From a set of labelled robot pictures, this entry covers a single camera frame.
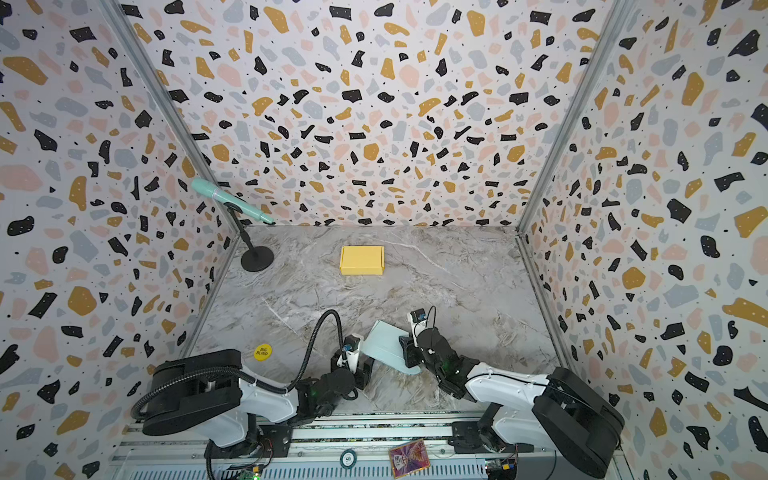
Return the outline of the light blue paper box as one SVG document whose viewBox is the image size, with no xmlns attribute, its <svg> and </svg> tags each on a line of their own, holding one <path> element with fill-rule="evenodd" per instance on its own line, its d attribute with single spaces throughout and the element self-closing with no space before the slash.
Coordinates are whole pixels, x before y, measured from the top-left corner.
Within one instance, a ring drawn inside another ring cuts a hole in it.
<svg viewBox="0 0 768 480">
<path fill-rule="evenodd" d="M 361 351 L 368 357 L 403 374 L 418 375 L 421 373 L 419 365 L 406 366 L 403 347 L 400 344 L 401 337 L 408 338 L 408 333 L 382 320 L 377 320 L 364 339 Z"/>
</svg>

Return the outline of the yellow paper box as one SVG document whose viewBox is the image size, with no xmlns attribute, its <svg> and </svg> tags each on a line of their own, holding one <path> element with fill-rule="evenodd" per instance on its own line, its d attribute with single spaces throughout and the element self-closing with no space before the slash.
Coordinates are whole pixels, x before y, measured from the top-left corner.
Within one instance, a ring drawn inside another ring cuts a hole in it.
<svg viewBox="0 0 768 480">
<path fill-rule="evenodd" d="M 383 246 L 343 246 L 340 273 L 344 276 L 380 276 L 385 268 Z"/>
</svg>

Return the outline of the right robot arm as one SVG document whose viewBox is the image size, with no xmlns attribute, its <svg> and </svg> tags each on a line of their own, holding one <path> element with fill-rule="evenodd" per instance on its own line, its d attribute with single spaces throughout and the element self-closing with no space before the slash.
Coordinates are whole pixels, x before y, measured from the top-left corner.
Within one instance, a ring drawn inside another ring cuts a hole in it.
<svg viewBox="0 0 768 480">
<path fill-rule="evenodd" d="M 436 328 L 398 338 L 405 365 L 422 366 L 455 399 L 486 406 L 475 422 L 451 425 L 458 453 L 511 453 L 516 446 L 556 451 L 577 470 L 603 479 L 625 426 L 622 415 L 571 370 L 521 374 L 458 354 Z"/>
</svg>

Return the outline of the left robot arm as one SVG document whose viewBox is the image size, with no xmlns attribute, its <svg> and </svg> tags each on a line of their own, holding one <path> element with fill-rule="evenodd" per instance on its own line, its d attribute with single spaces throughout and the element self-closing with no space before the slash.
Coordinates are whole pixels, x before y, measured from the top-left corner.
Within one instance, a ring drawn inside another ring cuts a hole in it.
<svg viewBox="0 0 768 480">
<path fill-rule="evenodd" d="M 339 351 L 321 377 L 272 386 L 243 366 L 239 351 L 209 352 L 158 367 L 131 417 L 147 436 L 195 430 L 217 447 L 234 447 L 255 431 L 258 417 L 296 427 L 332 415 L 368 385 L 374 364 L 357 350 Z"/>
</svg>

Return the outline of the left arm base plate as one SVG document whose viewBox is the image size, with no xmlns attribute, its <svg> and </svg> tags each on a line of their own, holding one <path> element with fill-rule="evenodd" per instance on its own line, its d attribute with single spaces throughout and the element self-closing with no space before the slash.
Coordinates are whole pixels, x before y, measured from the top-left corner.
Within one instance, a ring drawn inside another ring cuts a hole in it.
<svg viewBox="0 0 768 480">
<path fill-rule="evenodd" d="M 230 447 L 209 443 L 203 454 L 206 460 L 233 460 L 254 463 L 275 458 L 286 458 L 294 429 L 283 425 L 250 427 L 243 441 Z"/>
</svg>

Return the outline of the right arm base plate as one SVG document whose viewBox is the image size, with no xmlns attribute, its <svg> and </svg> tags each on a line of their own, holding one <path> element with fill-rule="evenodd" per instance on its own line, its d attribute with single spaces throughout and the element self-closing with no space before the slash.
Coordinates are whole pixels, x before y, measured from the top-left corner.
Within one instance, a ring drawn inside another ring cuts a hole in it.
<svg viewBox="0 0 768 480">
<path fill-rule="evenodd" d="M 451 424 L 451 436 L 448 444 L 459 454 L 503 454 L 532 453 L 533 445 L 527 443 L 510 444 L 501 440 L 490 430 L 482 430 L 478 421 L 457 421 Z"/>
</svg>

